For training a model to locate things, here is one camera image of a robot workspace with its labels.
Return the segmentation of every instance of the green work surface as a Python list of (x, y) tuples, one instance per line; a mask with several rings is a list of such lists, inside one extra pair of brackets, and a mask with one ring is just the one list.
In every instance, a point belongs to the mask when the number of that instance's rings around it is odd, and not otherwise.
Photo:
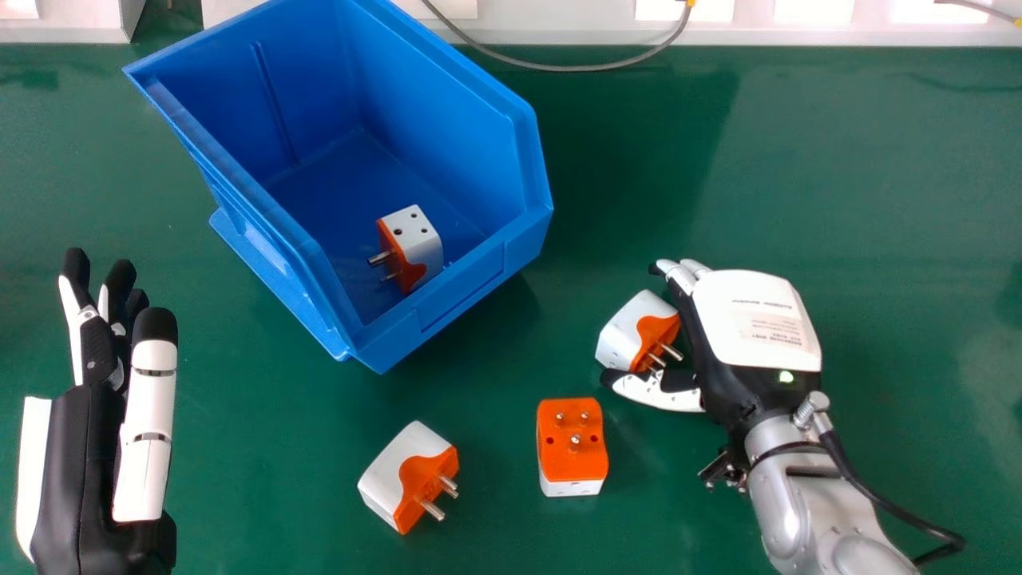
[[(1022, 572), (1022, 52), (673, 48), (613, 74), (482, 62), (540, 117), (543, 255), (380, 377), (334, 363), (206, 224), (198, 170), (121, 66), (195, 30), (162, 3), (122, 47), (0, 47), (0, 573), (21, 398), (69, 384), (63, 250), (135, 260), (181, 329), (177, 574), (773, 573), (749, 502), (696, 472), (703, 417), (599, 388), (597, 334), (656, 257), (798, 287), (833, 419), (880, 491), (970, 538), (927, 573)], [(629, 48), (527, 49), (582, 61)], [(547, 499), (541, 399), (595, 396), (610, 477)], [(363, 470), (420, 420), (461, 498), (406, 537)], [(910, 554), (932, 541), (884, 518)]]

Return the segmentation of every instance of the cable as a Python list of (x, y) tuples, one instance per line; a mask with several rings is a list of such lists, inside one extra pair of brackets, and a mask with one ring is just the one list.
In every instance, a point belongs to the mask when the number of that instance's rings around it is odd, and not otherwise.
[(972, 8), (973, 10), (979, 10), (990, 14), (995, 18), (1001, 18), (1003, 20), (1008, 20), (1015, 26), (1022, 26), (1022, 17), (1015, 17), (1008, 12), (1002, 12), (989, 6), (984, 6), (982, 4), (977, 4), (976, 2), (970, 2), (970, 0), (933, 0), (935, 4), (955, 4), (956, 6), (964, 6), (966, 8)]
[(845, 453), (844, 446), (841, 444), (841, 438), (837, 435), (836, 431), (832, 430), (821, 434), (820, 444), (823, 445), (824, 448), (826, 448), (830, 453), (831, 459), (834, 460), (834, 465), (837, 466), (838, 471), (840, 471), (841, 475), (844, 476), (844, 480), (857, 489), (860, 493), (865, 495), (867, 499), (883, 508), (887, 511), (887, 513), (911, 525), (912, 527), (915, 527), (923, 533), (944, 542), (943, 545), (912, 560), (912, 563), (915, 564), (916, 567), (923, 567), (928, 563), (953, 556), (965, 548), (967, 543), (965, 537), (949, 529), (938, 527), (928, 521), (920, 519), (866, 485), (866, 483), (863, 482), (863, 479), (858, 477), (855, 469), (851, 467), (851, 462), (848, 460), (848, 454)]
[(432, 12), (434, 16), (436, 16), (437, 19), (444, 22), (444, 26), (448, 27), (451, 30), (451, 32), (455, 34), (455, 36), (461, 38), (469, 46), (502, 62), (509, 63), (511, 65), (517, 65), (518, 67), (538, 69), (540, 71), (606, 71), (608, 69), (618, 69), (621, 67), (639, 63), (641, 61), (645, 61), (655, 56), (656, 54), (659, 54), (667, 46), (670, 46), (675, 42), (675, 40), (678, 40), (678, 37), (682, 35), (682, 32), (685, 31), (685, 27), (689, 23), (689, 15), (692, 13), (692, 5), (695, 4), (694, 0), (687, 1), (685, 3), (685, 11), (682, 12), (682, 19), (678, 22), (678, 27), (675, 28), (675, 31), (670, 34), (670, 36), (668, 36), (667, 39), (664, 40), (663, 42), (657, 44), (656, 46), (653, 46), (649, 50), (646, 50), (645, 52), (637, 56), (606, 63), (594, 63), (594, 64), (583, 64), (583, 65), (555, 65), (549, 63), (540, 63), (528, 60), (521, 60), (491, 50), (490, 48), (475, 41), (471, 36), (466, 34), (465, 31), (458, 28), (458, 25), (454, 23), (453, 21), (451, 21), (449, 17), (445, 16), (444, 13), (440, 12), (435, 5), (433, 5), (431, 0), (421, 0), (421, 1), (426, 6), (426, 8), (428, 8), (429, 11)]

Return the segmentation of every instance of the robotic hand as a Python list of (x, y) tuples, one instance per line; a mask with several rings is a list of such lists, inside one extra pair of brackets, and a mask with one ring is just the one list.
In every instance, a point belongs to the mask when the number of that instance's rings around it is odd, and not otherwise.
[(64, 254), (57, 284), (75, 387), (26, 398), (18, 458), (15, 531), (43, 575), (155, 575), (176, 562), (164, 494), (178, 327), (134, 282), (131, 261), (118, 260), (97, 304), (85, 251)]
[[(820, 391), (820, 342), (788, 280), (694, 259), (659, 259), (650, 273), (667, 282), (694, 369), (660, 361), (636, 374), (601, 360), (602, 383), (648, 405), (705, 411), (724, 426), (729, 443), (699, 479), (710, 490), (725, 481), (748, 493), (780, 573), (918, 575), (965, 548), (961, 535), (877, 494), (855, 473)], [(910, 561), (884, 535), (875, 507), (944, 544)]]

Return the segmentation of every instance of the blue plastic bin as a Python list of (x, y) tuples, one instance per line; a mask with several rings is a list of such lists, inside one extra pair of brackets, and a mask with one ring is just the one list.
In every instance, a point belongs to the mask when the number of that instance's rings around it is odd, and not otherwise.
[[(385, 372), (540, 252), (532, 108), (387, 0), (273, 0), (125, 71), (201, 169), (210, 224), (338, 361)], [(412, 203), (447, 265), (402, 297), (366, 257)]]

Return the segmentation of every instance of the power plug adapter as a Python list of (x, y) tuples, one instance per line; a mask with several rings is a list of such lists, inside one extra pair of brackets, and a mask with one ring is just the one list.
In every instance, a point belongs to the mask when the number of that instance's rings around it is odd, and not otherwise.
[(603, 439), (603, 411), (596, 399), (541, 401), (536, 414), (536, 450), (543, 494), (598, 494), (610, 470)]
[(681, 352), (670, 346), (681, 329), (678, 310), (649, 290), (643, 290), (600, 332), (596, 361), (604, 368), (624, 372), (646, 372), (654, 365), (666, 368), (660, 357), (663, 354), (682, 361)]
[(407, 296), (444, 269), (444, 243), (418, 204), (376, 220), (376, 231), (381, 251), (368, 262), (370, 267), (386, 263), (381, 283), (397, 281)]
[(423, 513), (444, 521), (433, 501), (445, 492), (458, 497), (458, 451), (420, 422), (394, 437), (359, 479), (359, 493), (369, 509), (402, 535)]

